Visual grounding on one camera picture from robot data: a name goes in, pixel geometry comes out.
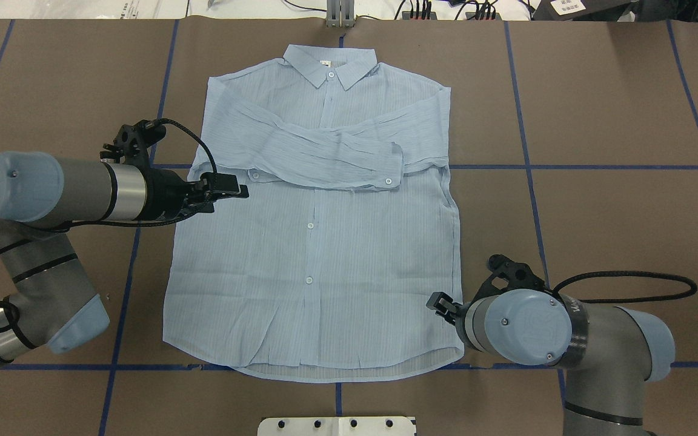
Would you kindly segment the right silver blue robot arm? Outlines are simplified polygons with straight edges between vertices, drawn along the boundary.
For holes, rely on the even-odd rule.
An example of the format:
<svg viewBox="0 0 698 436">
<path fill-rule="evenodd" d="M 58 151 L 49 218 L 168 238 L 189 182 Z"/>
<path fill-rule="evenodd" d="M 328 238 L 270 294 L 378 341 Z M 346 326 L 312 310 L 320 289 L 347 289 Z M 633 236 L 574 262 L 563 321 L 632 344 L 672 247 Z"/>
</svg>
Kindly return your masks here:
<svg viewBox="0 0 698 436">
<path fill-rule="evenodd" d="M 464 345 L 565 376 L 565 435 L 648 435 L 645 387 L 670 374 L 676 343 L 667 324 L 623 308 L 515 289 L 470 303 L 443 292 L 427 307 Z"/>
</svg>

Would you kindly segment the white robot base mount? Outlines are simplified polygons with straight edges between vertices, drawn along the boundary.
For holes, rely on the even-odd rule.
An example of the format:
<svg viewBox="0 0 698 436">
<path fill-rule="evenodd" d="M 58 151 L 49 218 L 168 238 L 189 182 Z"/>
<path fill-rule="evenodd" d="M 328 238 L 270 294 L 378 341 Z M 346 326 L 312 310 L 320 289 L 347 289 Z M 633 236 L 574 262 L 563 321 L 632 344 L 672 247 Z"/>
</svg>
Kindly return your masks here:
<svg viewBox="0 0 698 436">
<path fill-rule="evenodd" d="M 404 416 L 266 418 L 258 435 L 418 435 L 416 420 Z"/>
</svg>

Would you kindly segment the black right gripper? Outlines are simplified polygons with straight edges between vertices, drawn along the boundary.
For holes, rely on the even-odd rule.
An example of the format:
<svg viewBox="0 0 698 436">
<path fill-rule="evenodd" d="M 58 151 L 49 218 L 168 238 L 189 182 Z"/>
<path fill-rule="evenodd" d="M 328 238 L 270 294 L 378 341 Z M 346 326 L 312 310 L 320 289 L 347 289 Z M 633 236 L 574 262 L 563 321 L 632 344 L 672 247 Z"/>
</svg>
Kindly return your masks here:
<svg viewBox="0 0 698 436">
<path fill-rule="evenodd" d="M 433 292 L 427 301 L 427 309 L 433 310 L 445 321 L 451 321 L 461 340 L 476 339 L 474 331 L 475 302 L 458 303 L 445 292 Z"/>
</svg>

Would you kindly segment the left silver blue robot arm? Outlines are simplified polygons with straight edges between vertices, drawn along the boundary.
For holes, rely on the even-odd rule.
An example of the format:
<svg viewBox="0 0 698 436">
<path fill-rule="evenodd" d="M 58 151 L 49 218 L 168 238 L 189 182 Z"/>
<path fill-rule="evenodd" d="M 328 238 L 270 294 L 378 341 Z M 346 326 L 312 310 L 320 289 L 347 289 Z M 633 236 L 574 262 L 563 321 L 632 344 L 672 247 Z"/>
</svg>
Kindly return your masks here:
<svg viewBox="0 0 698 436">
<path fill-rule="evenodd" d="M 185 181 L 148 160 L 0 153 L 0 259 L 16 291 L 0 300 L 0 368 L 42 346 L 62 354 L 109 326 L 105 304 L 68 232 L 80 226 L 167 226 L 247 198 L 231 174 Z"/>
</svg>

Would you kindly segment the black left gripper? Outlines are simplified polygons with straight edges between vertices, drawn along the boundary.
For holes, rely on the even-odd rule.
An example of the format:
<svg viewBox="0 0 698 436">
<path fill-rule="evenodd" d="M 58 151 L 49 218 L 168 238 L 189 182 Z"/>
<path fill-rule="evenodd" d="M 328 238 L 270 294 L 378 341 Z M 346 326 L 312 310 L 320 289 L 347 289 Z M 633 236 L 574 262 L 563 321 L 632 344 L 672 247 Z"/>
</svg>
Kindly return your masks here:
<svg viewBox="0 0 698 436">
<path fill-rule="evenodd" d="M 172 170 L 144 168 L 146 187 L 143 220 L 164 222 L 212 213 L 216 199 L 249 198 L 246 185 L 233 174 L 205 172 L 199 182 L 188 182 Z"/>
</svg>

